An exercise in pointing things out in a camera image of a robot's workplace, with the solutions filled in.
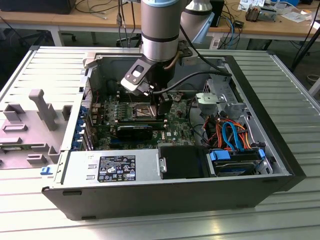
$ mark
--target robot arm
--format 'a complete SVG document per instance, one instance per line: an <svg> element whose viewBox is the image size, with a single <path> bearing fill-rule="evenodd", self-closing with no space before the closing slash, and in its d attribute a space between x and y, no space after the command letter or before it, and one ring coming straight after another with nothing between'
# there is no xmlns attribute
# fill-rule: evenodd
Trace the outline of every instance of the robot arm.
<svg viewBox="0 0 320 240"><path fill-rule="evenodd" d="M180 26L194 39L212 14L209 0L141 1L142 57L130 68L121 84L134 95L151 96L154 117L165 114L171 108L171 96L165 92L152 93L167 87L174 77L176 62L183 57L180 54L183 50L179 43L183 40L182 34L179 38Z"/></svg>

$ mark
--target computer case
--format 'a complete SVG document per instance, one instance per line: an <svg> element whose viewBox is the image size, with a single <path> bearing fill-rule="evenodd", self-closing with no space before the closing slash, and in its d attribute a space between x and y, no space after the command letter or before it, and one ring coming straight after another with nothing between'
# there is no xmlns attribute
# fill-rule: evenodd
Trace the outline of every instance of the computer case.
<svg viewBox="0 0 320 240"><path fill-rule="evenodd" d="M210 0L210 3L212 5L212 12L214 13L214 17L210 27L217 28L219 26L220 17L224 8L225 0Z"/></svg>
<svg viewBox="0 0 320 240"><path fill-rule="evenodd" d="M77 0L0 0L3 12L69 14Z"/></svg>

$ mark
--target motherboard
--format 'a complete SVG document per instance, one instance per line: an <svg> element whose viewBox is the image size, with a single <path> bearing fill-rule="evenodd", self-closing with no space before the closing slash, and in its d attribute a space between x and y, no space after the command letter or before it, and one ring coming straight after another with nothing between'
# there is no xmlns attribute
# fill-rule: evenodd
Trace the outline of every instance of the motherboard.
<svg viewBox="0 0 320 240"><path fill-rule="evenodd" d="M149 99L129 94L109 95L91 106L91 132L95 150L156 149L161 145L194 145L187 119L187 99L173 96L171 110L152 117Z"/></svg>

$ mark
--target power supply label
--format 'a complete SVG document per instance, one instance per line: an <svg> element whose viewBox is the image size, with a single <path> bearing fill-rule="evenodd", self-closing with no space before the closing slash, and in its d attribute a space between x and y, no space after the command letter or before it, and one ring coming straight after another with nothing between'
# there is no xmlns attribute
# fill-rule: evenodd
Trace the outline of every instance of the power supply label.
<svg viewBox="0 0 320 240"><path fill-rule="evenodd" d="M136 156L101 156L98 181L117 182L136 180Z"/></svg>

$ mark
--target wooden desk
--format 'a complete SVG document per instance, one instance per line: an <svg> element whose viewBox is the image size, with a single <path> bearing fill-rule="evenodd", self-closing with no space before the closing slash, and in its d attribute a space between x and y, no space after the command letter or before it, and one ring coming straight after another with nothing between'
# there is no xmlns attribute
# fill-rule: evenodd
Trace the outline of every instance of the wooden desk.
<svg viewBox="0 0 320 240"><path fill-rule="evenodd" d="M101 4L104 0L89 0L90 6ZM227 0L226 4L230 13L235 16L236 20L244 22L241 38L250 39L274 39L274 40L303 40L309 31L309 21L295 23L284 17L277 16L276 22L258 21L249 22L245 19L245 12L238 11L239 0ZM97 6L95 11L107 9L118 4L117 0L112 0L107 5ZM318 2L314 1L311 5L300 4L299 8L315 8ZM136 33L141 32L141 8L140 4L134 3L134 14L136 23ZM80 10L88 12L87 2L84 1L78 5ZM128 31L133 28L133 18L130 4L123 6L126 26ZM102 19L89 13L79 12L73 9L69 15L51 14L51 13L28 13L28 12L1 12L0 16L4 18L13 28L17 29L37 29L51 31L54 43L56 46L63 46L60 31L83 31L83 32L117 32L118 27L116 18L118 8L112 8L106 11L107 19ZM7 28L8 26L0 20L0 28ZM213 37L212 40L219 40L228 32L228 27L224 19L220 20L219 27L211 27L208 36Z"/></svg>

